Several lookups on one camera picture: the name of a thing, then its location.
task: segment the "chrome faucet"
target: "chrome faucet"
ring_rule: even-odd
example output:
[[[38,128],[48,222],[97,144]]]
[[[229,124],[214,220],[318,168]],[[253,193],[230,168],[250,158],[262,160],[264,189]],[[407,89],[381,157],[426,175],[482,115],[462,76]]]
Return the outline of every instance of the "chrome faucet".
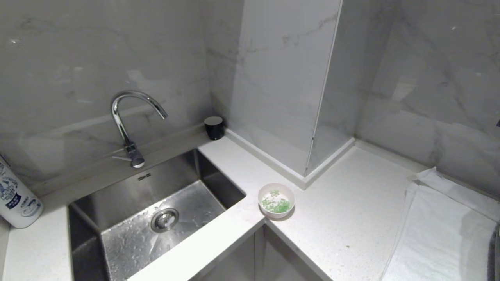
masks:
[[[123,138],[123,149],[125,150],[126,157],[113,156],[113,158],[130,161],[132,167],[141,168],[142,166],[144,166],[143,155],[137,149],[136,143],[129,138],[129,134],[125,130],[125,126],[122,122],[122,119],[120,118],[120,114],[118,113],[118,103],[120,103],[123,98],[127,97],[138,98],[145,101],[156,110],[156,112],[161,116],[162,119],[166,119],[168,117],[168,114],[155,99],[141,91],[124,90],[114,95],[111,102],[111,115],[113,116],[113,119],[118,126],[118,130],[120,131],[120,135]]]

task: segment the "quartz countertop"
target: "quartz countertop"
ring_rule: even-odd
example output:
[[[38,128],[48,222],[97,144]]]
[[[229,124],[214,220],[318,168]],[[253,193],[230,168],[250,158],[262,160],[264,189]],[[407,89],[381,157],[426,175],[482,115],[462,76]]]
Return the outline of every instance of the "quartz countertop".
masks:
[[[163,274],[166,265],[169,280],[187,281],[206,271],[263,224],[322,279],[376,281],[394,246],[406,188],[412,176],[425,169],[358,141],[302,190],[227,137],[206,143],[199,150],[246,197],[130,281],[153,280]],[[156,153],[155,157],[157,161],[161,157],[167,160],[173,153]],[[90,177],[43,197],[42,216],[30,227],[9,233],[3,280],[73,280],[67,205],[116,182],[118,174],[114,171]],[[257,193],[268,183],[287,185],[295,193],[295,209],[288,218],[267,220],[260,212]]]

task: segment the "stainless steel sink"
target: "stainless steel sink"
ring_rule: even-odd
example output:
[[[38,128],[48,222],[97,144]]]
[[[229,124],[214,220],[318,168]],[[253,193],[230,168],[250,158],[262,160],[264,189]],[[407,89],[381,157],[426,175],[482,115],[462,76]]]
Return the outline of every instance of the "stainless steel sink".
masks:
[[[69,205],[74,280],[126,280],[244,197],[191,150],[76,200]]]

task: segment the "black cup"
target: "black cup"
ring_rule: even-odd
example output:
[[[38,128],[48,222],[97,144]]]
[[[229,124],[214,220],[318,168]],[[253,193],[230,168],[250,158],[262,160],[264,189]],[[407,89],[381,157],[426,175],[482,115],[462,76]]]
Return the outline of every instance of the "black cup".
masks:
[[[205,130],[212,141],[224,137],[224,120],[219,116],[211,116],[205,119]]]

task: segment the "sink drain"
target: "sink drain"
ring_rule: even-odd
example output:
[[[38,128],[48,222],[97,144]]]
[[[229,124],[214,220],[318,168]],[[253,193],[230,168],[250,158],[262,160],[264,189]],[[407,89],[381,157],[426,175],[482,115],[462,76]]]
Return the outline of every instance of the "sink drain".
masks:
[[[174,208],[166,208],[154,214],[151,229],[158,233],[166,232],[172,229],[178,220],[179,212]]]

